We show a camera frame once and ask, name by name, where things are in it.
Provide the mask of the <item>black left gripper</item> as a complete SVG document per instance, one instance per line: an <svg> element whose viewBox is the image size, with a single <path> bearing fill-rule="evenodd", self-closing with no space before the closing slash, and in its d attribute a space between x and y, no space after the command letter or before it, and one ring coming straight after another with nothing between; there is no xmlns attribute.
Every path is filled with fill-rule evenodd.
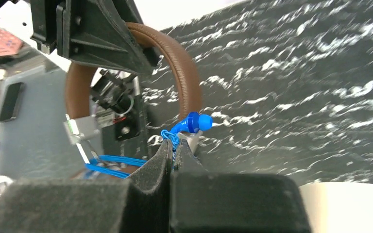
<svg viewBox="0 0 373 233"><path fill-rule="evenodd" d="M31 0L37 49L91 67L148 75L156 49L139 45L128 22L142 24L133 0Z"/></svg>

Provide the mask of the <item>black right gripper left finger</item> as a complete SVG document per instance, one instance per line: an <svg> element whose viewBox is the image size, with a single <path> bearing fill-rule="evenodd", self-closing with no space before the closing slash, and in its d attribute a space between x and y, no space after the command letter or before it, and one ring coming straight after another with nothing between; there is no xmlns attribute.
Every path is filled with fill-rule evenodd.
<svg viewBox="0 0 373 233"><path fill-rule="evenodd" d="M167 233L172 145L126 179L18 180L0 197L0 233Z"/></svg>

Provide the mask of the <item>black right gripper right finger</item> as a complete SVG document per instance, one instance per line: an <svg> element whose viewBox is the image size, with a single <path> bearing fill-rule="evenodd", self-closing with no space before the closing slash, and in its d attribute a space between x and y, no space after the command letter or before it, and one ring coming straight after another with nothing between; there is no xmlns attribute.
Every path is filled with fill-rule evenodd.
<svg viewBox="0 0 373 233"><path fill-rule="evenodd" d="M264 173L207 171L186 141L176 151L170 183L173 233L309 233L297 184Z"/></svg>

